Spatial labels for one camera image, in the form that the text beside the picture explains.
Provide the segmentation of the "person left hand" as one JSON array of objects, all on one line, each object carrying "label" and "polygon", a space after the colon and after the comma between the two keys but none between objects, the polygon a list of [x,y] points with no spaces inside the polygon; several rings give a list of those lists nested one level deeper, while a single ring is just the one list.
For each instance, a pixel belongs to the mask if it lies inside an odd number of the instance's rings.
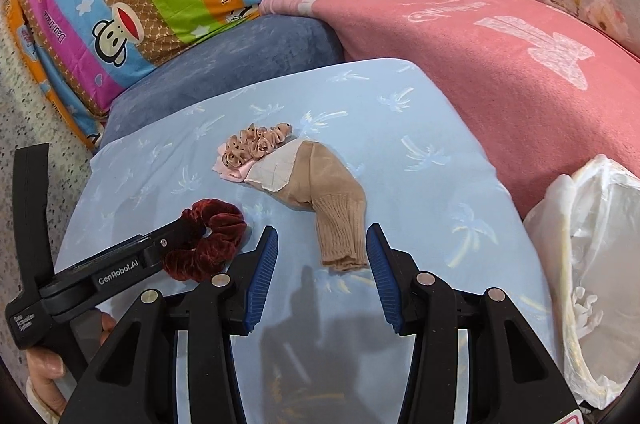
[{"label": "person left hand", "polygon": [[[70,325],[73,344],[79,344],[80,351],[90,358],[111,335],[116,323],[110,314],[93,309]],[[27,400],[43,422],[60,422],[67,404],[65,395],[58,388],[58,381],[67,374],[63,359],[56,352],[36,347],[26,350],[26,360]]]}]

